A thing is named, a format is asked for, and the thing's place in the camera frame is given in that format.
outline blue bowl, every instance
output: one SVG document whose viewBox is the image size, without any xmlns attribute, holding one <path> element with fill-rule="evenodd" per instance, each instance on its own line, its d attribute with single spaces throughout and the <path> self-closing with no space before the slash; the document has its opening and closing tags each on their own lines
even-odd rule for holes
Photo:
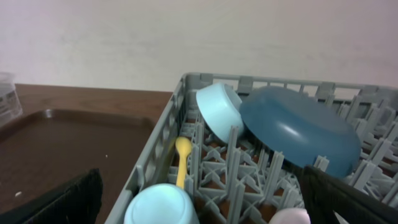
<svg viewBox="0 0 398 224">
<path fill-rule="evenodd" d="M 355 130 L 325 105 L 278 86 L 254 90 L 239 109 L 248 129 L 293 164 L 330 161 L 327 174 L 345 177 L 356 167 L 361 143 Z"/>
</svg>

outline light blue bowl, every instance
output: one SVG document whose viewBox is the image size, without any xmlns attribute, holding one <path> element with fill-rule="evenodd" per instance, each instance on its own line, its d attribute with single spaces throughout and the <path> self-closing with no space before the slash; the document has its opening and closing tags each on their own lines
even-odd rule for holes
<svg viewBox="0 0 398 224">
<path fill-rule="evenodd" d="M 231 126 L 238 127 L 238 137 L 244 132 L 239 114 L 242 100 L 224 83 L 215 83 L 197 91 L 197 103 L 201 115 L 213 133 L 227 143 Z"/>
<path fill-rule="evenodd" d="M 330 161 L 327 174 L 345 177 L 356 167 L 361 144 L 354 129 L 325 105 L 278 86 L 254 90 L 241 104 L 248 129 L 293 164 Z"/>
</svg>

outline cup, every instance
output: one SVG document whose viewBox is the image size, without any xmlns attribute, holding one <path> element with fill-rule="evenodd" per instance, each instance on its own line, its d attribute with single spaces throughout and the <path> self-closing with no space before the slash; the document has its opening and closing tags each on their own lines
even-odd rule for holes
<svg viewBox="0 0 398 224">
<path fill-rule="evenodd" d="M 269 224 L 311 224 L 311 221 L 306 209 L 286 208 L 277 212 Z"/>
<path fill-rule="evenodd" d="M 180 187 L 156 184 L 133 198 L 124 224 L 199 224 L 191 198 Z"/>
</svg>

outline plastic container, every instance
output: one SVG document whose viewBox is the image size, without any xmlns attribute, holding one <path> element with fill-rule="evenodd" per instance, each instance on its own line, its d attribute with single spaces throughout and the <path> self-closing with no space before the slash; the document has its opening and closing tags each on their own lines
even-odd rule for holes
<svg viewBox="0 0 398 224">
<path fill-rule="evenodd" d="M 14 75 L 0 72 L 0 126 L 22 114 L 14 85 Z"/>
<path fill-rule="evenodd" d="M 283 208 L 303 208 L 299 183 L 282 169 L 283 152 L 269 153 L 256 139 L 237 141 L 231 129 L 227 145 L 217 145 L 199 113 L 196 92 L 213 82 L 235 86 L 245 98 L 253 88 L 279 85 L 308 94 L 353 125 L 361 146 L 361 161 L 344 181 L 396 208 L 398 203 L 398 91 L 372 85 L 284 80 L 210 73 L 188 73 L 177 84 L 159 121 L 122 189 L 106 223 L 123 223 L 138 192 L 154 184 L 177 180 L 175 138 L 191 138 L 185 191 L 199 220 L 218 223 L 266 223 Z M 329 160 L 319 155 L 314 166 L 327 170 Z"/>
</svg>

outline yellow spoon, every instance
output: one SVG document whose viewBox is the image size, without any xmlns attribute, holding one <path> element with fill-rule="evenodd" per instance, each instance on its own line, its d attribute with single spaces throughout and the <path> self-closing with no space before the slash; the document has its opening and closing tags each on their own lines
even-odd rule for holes
<svg viewBox="0 0 398 224">
<path fill-rule="evenodd" d="M 192 152 L 191 140 L 185 137 L 178 137 L 177 140 L 175 140 L 175 147 L 180 155 L 176 185 L 184 189 L 184 180 L 187 174 L 187 159 Z"/>
</svg>

